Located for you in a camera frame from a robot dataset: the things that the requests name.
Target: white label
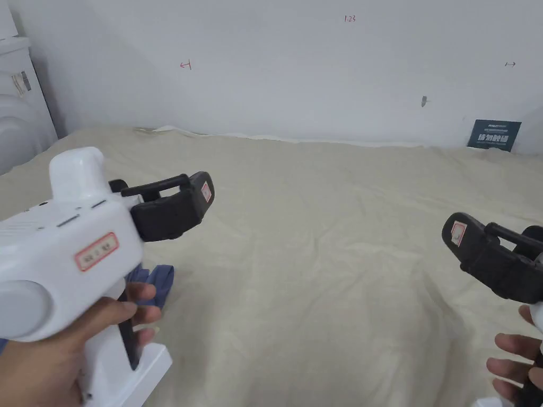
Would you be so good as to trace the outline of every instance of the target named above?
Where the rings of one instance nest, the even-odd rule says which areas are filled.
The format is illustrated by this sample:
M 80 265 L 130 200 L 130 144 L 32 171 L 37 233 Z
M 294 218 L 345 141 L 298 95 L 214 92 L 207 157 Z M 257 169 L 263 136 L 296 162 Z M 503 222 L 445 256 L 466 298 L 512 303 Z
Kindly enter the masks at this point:
M 75 255 L 75 262 L 81 271 L 87 271 L 119 248 L 119 241 L 113 232 L 98 239 Z
M 207 181 L 204 182 L 204 186 L 202 187 L 202 195 L 204 196 L 205 201 L 209 202 L 209 199 L 211 199 L 211 190 L 209 189 Z
M 24 85 L 23 75 L 17 73 L 15 75 L 12 75 L 11 79 L 13 80 L 13 84 L 17 88 L 17 93 L 19 94 L 19 96 L 23 96 L 27 92 L 27 88 Z
M 467 227 L 468 226 L 465 223 L 455 220 L 454 224 L 452 225 L 451 242 L 460 247 L 460 243 L 462 243 L 462 238 L 464 237 Z

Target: blue cloth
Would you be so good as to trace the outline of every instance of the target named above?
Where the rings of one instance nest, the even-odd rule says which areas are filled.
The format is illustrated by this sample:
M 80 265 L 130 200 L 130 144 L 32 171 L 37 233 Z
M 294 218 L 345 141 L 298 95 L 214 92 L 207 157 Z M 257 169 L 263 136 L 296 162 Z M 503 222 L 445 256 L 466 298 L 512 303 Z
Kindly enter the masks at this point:
M 166 297 L 172 288 L 173 277 L 173 266 L 161 264 L 156 266 L 153 272 L 150 273 L 149 270 L 144 269 L 140 263 L 138 267 L 128 273 L 126 280 L 127 282 L 140 282 L 154 285 L 156 287 L 156 296 L 152 300 L 138 301 L 138 304 L 157 306 L 162 309 L 166 303 Z

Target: black clamp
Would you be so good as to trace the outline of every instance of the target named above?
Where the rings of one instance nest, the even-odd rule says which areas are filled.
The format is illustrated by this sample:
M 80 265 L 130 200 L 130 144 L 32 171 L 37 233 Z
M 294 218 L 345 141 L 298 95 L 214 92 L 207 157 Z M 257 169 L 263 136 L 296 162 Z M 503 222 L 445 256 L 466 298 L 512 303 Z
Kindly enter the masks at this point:
M 460 268 L 496 295 L 535 304 L 543 300 L 543 228 L 530 226 L 522 234 L 496 223 L 483 225 L 465 213 L 449 217 L 441 232 L 447 247 L 460 260 Z M 500 238 L 516 244 L 502 246 Z
M 121 196 L 141 195 L 142 203 L 130 210 L 143 241 L 176 239 L 199 225 L 215 198 L 211 176 L 198 172 L 181 174 L 166 180 L 129 188 L 123 180 L 110 181 L 111 190 Z M 179 187 L 179 192 L 161 196 L 166 189 Z

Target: bed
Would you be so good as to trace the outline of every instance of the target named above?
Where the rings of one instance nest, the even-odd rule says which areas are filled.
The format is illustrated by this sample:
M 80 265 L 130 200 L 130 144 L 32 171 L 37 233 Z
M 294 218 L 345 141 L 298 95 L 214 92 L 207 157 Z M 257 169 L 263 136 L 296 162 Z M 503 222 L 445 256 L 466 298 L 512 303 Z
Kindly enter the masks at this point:
M 457 211 L 541 223 L 537 157 L 97 128 L 0 177 L 0 218 L 48 198 L 50 159 L 89 145 L 110 179 L 205 170 L 216 187 L 200 226 L 146 245 L 145 266 L 176 270 L 156 338 L 174 363 L 148 406 L 467 406 L 494 394 L 494 335 L 537 335 L 440 236 Z

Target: dark sign board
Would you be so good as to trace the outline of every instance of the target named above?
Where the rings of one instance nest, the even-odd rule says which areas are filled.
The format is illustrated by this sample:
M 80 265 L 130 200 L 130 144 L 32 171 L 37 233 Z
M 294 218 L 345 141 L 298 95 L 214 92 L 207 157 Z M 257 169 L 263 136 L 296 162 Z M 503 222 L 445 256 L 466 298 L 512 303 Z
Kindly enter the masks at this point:
M 511 151 L 521 122 L 500 120 L 475 120 L 468 147 L 499 148 Z

